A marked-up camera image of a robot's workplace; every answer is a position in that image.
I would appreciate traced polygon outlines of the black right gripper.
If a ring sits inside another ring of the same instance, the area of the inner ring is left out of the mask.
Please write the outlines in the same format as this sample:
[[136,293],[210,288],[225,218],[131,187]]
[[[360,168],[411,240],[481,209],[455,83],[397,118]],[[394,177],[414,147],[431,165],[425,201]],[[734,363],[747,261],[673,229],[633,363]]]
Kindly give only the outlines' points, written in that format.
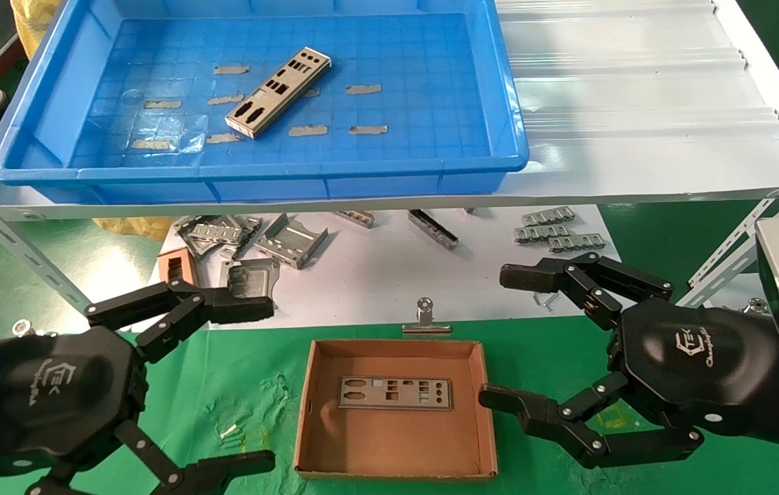
[[[479,404],[515,416],[524,435],[556,443],[584,469],[685,460],[704,442],[692,426],[779,444],[779,333],[770,317],[675,306],[671,282],[595,252],[505,264],[499,283],[563,294],[600,329],[617,328],[609,352],[622,373],[566,402],[481,386]],[[623,311],[613,294],[640,303]],[[625,392],[661,429],[602,435],[587,425]]]

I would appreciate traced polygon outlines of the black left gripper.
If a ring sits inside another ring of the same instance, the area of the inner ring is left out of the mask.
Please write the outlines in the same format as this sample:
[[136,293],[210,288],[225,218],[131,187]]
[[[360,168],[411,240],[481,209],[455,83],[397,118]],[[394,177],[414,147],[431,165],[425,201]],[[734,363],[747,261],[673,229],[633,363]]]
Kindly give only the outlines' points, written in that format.
[[111,330],[0,340],[0,476],[93,469],[147,389],[143,358]]

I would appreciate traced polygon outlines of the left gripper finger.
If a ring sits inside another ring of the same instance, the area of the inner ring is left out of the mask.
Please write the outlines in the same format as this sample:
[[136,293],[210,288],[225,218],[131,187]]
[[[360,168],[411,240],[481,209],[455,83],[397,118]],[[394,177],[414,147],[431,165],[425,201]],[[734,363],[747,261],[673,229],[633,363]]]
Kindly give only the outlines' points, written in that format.
[[47,468],[30,494],[78,494],[72,480],[126,447],[156,478],[153,494],[223,494],[239,477],[275,468],[269,449],[201,459],[179,467],[139,426],[137,419],[31,419],[25,421],[25,451],[44,454]]
[[92,327],[111,330],[157,318],[135,339],[138,354],[151,364],[165,358],[208,322],[260,322],[274,314],[270,297],[236,298],[226,287],[201,288],[181,278],[145,286],[85,308]]

